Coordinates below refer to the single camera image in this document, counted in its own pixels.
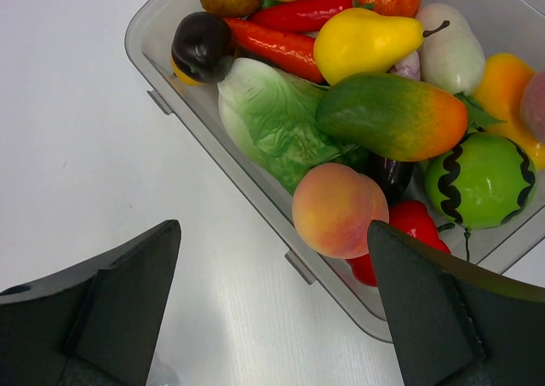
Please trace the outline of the dark purple toy plum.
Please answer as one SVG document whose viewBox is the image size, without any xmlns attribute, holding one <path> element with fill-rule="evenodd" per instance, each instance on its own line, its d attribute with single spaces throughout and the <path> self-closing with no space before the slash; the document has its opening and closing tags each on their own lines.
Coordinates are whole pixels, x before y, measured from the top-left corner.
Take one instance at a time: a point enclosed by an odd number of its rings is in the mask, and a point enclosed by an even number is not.
<svg viewBox="0 0 545 386">
<path fill-rule="evenodd" d="M 171 44 L 175 66 L 201 84 L 221 82 L 235 60 L 236 46 L 230 26 L 205 11 L 185 16 Z"/>
</svg>

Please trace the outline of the green striped toy watermelon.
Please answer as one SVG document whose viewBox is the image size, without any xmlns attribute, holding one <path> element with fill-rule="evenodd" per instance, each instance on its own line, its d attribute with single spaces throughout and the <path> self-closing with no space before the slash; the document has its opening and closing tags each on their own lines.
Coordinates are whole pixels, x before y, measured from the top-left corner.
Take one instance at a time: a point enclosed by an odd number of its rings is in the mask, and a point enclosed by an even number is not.
<svg viewBox="0 0 545 386">
<path fill-rule="evenodd" d="M 544 174 L 505 136 L 465 135 L 419 164 L 422 194 L 438 230 L 457 231 L 467 261 L 479 262 L 544 208 Z"/>
</svg>

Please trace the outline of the red toy bell pepper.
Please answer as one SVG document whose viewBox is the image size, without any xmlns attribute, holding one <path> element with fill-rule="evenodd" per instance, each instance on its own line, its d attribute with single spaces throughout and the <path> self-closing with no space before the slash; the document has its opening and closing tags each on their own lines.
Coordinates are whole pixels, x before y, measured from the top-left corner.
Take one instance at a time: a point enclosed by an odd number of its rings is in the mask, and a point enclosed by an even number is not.
<svg viewBox="0 0 545 386">
<path fill-rule="evenodd" d="M 427 212 L 427 207 L 419 200 L 406 200 L 389 207 L 389 224 L 403 233 L 450 254 L 447 244 L 439 237 L 435 222 Z M 353 275 L 361 284 L 377 287 L 370 255 L 349 259 Z"/>
</svg>

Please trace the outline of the yellow toy pear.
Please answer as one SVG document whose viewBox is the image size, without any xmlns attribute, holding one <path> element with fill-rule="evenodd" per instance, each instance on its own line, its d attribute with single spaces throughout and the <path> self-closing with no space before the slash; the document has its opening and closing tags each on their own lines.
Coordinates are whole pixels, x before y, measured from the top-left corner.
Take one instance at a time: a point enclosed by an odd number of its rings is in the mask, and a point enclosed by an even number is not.
<svg viewBox="0 0 545 386">
<path fill-rule="evenodd" d="M 334 85 L 361 72 L 387 72 L 418 50 L 425 38 L 449 25 L 449 20 L 442 20 L 426 29 L 415 18 L 350 8 L 331 17 L 319 30 L 313 56 L 326 82 Z"/>
</svg>

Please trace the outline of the dark purple toy eggplant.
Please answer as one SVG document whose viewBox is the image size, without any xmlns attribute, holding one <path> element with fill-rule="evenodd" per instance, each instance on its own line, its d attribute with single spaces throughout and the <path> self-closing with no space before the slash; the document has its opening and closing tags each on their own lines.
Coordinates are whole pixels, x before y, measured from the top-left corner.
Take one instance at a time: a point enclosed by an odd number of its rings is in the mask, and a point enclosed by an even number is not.
<svg viewBox="0 0 545 386">
<path fill-rule="evenodd" d="M 397 203 L 410 184 L 415 164 L 369 153 L 365 174 L 383 191 L 389 204 Z"/>
</svg>

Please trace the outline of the green white toy cabbage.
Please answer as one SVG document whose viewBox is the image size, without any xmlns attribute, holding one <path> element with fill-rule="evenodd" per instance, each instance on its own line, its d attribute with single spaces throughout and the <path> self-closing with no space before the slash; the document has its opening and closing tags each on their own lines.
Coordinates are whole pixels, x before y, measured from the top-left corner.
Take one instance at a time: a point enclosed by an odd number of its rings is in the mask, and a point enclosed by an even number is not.
<svg viewBox="0 0 545 386">
<path fill-rule="evenodd" d="M 235 146 L 288 193 L 321 164 L 364 171 L 369 157 L 364 148 L 317 128 L 315 113 L 327 86 L 238 58 L 217 89 L 221 122 Z"/>
</svg>

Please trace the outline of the red toy chili pepper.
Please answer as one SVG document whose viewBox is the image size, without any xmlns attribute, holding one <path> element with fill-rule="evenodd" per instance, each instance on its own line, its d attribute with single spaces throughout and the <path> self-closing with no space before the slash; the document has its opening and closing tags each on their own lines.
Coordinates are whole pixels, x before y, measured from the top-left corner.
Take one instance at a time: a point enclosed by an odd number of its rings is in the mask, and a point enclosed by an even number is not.
<svg viewBox="0 0 545 386">
<path fill-rule="evenodd" d="M 257 11 L 250 21 L 285 32 L 316 32 L 331 17 L 354 7 L 373 10 L 375 4 L 359 0 L 296 0 Z"/>
</svg>

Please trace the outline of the orange pink toy peach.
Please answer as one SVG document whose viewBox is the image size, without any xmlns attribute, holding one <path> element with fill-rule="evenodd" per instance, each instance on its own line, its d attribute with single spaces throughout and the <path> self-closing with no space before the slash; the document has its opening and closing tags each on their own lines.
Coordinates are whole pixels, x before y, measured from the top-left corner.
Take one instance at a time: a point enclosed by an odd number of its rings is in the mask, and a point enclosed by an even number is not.
<svg viewBox="0 0 545 386">
<path fill-rule="evenodd" d="M 295 190 L 292 218 L 301 239 L 317 253 L 353 259 L 369 253 L 374 220 L 388 222 L 388 204 L 378 184 L 343 164 L 310 170 Z"/>
</svg>

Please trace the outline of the green orange toy mango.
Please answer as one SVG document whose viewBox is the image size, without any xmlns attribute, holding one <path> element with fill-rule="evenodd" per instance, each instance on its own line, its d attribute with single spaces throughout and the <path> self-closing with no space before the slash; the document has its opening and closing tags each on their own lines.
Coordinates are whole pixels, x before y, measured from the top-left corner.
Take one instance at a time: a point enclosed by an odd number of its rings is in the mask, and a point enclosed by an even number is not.
<svg viewBox="0 0 545 386">
<path fill-rule="evenodd" d="M 317 127 L 395 161 L 418 162 L 452 149 L 468 129 L 464 104 L 449 92 L 388 73 L 359 73 L 333 85 Z"/>
</svg>

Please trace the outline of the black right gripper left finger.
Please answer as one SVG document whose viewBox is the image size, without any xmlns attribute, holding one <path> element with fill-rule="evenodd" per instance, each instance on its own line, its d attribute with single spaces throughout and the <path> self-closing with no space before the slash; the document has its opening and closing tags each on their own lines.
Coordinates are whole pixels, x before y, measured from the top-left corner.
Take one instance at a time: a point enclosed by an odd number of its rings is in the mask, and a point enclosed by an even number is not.
<svg viewBox="0 0 545 386">
<path fill-rule="evenodd" d="M 1 293 L 3 385 L 143 385 L 181 244 L 178 221 Z"/>
</svg>

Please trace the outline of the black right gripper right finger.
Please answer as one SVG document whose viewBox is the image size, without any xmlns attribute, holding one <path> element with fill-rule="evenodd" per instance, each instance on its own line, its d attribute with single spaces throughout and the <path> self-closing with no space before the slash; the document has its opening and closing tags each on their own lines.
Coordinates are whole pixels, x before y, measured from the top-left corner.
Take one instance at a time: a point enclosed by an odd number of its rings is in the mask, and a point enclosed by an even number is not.
<svg viewBox="0 0 545 386">
<path fill-rule="evenodd" d="M 542 385 L 544 290 L 438 251 L 389 224 L 368 232 L 406 385 Z"/>
</svg>

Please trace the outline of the small yellow toy fruit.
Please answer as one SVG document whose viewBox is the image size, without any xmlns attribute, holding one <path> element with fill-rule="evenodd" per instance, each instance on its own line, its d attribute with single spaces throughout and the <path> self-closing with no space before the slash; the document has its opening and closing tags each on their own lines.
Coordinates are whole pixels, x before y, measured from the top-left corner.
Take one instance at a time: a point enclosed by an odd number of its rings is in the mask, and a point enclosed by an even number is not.
<svg viewBox="0 0 545 386">
<path fill-rule="evenodd" d="M 203 83 L 187 76 L 175 63 L 173 58 L 170 58 L 170 64 L 172 66 L 173 74 L 185 85 L 188 86 L 202 86 Z"/>
</svg>

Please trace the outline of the clear plastic food bin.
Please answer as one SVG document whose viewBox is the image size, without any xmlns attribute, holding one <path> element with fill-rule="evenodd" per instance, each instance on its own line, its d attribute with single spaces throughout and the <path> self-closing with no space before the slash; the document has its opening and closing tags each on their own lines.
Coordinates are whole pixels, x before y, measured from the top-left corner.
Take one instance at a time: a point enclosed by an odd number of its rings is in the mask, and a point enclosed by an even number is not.
<svg viewBox="0 0 545 386">
<path fill-rule="evenodd" d="M 508 52 L 535 70 L 544 67 L 544 0 L 423 0 L 458 9 L 487 55 Z M 287 244 L 287 260 L 308 283 L 319 283 L 354 323 L 368 335 L 391 339 L 379 291 L 361 285 L 349 265 L 320 256 L 298 237 L 291 221 L 291 197 L 234 145 L 218 113 L 214 85 L 191 87 L 173 74 L 170 46 L 180 20 L 200 10 L 199 0 L 149 0 L 129 23 L 126 53 L 151 85 L 151 97 L 176 115 L 232 183 Z M 499 228 L 474 232 L 461 228 L 443 233 L 455 256 L 498 274 L 544 245 L 544 189 L 538 187 L 526 209 Z"/>
</svg>

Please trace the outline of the white toy radish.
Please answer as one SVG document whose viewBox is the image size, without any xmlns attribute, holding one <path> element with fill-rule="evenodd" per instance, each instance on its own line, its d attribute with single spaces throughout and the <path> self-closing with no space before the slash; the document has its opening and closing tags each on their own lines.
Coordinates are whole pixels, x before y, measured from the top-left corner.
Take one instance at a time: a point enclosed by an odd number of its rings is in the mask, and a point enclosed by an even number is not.
<svg viewBox="0 0 545 386">
<path fill-rule="evenodd" d="M 465 17 L 446 3 L 430 3 L 418 11 L 416 19 L 428 31 L 449 22 L 418 49 L 422 80 L 453 95 L 471 95 L 482 82 L 486 58 Z"/>
</svg>

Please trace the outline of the pale purple toy garlic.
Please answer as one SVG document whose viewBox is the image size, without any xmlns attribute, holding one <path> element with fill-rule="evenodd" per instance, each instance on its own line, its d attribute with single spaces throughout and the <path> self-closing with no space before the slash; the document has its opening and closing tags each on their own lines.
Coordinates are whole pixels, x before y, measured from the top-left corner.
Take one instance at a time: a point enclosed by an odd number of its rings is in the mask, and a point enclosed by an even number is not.
<svg viewBox="0 0 545 386">
<path fill-rule="evenodd" d="M 413 51 L 404 59 L 393 65 L 388 72 L 403 78 L 421 80 L 420 58 L 417 51 Z"/>
</svg>

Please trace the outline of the yellow toy bell pepper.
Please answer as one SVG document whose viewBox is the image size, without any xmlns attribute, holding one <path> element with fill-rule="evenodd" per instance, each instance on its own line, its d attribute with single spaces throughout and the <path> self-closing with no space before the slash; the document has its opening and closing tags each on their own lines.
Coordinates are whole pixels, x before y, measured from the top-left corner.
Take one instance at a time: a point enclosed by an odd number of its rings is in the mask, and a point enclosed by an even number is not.
<svg viewBox="0 0 545 386">
<path fill-rule="evenodd" d="M 538 171 L 544 170 L 544 145 L 523 125 L 520 102 L 526 85 L 535 71 L 518 56 L 500 53 L 486 60 L 485 74 L 472 97 L 499 124 L 485 127 L 485 131 L 505 136 L 520 145 L 532 159 Z"/>
</svg>

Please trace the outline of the orange toy carrot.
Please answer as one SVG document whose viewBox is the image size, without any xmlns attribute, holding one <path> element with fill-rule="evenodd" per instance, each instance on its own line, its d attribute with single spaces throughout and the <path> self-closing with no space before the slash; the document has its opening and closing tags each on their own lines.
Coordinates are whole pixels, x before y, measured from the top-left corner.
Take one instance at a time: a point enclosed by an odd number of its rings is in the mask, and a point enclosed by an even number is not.
<svg viewBox="0 0 545 386">
<path fill-rule="evenodd" d="M 315 39 L 304 34 L 283 32 L 248 20 L 224 18 L 237 45 L 265 58 L 286 72 L 316 84 L 324 76 L 314 60 Z"/>
</svg>

